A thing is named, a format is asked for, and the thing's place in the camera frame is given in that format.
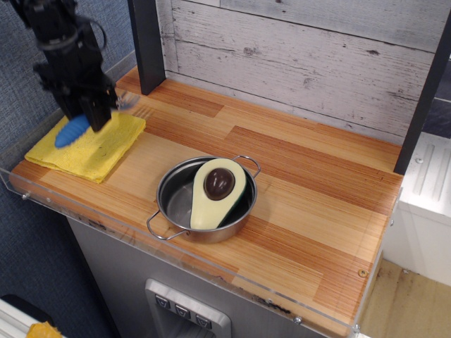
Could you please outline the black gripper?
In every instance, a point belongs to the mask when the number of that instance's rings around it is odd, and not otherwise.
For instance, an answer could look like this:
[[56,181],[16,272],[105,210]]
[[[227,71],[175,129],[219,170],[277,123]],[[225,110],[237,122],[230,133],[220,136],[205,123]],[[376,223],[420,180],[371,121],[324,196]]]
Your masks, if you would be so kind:
[[47,60],[33,66],[44,90],[52,93],[67,119],[84,114],[92,130],[99,132],[110,121],[118,97],[116,83],[101,69],[95,34],[38,34],[37,46]]

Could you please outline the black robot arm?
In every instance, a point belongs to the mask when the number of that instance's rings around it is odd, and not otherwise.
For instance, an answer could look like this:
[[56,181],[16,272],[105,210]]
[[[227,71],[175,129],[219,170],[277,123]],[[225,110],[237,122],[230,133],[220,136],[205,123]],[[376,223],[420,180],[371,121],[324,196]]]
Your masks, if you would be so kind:
[[51,92],[65,116],[84,115],[100,131],[116,108],[116,83],[102,70],[104,42],[98,44],[92,19],[76,13],[76,1],[11,1],[33,31],[45,63],[36,63],[44,90]]

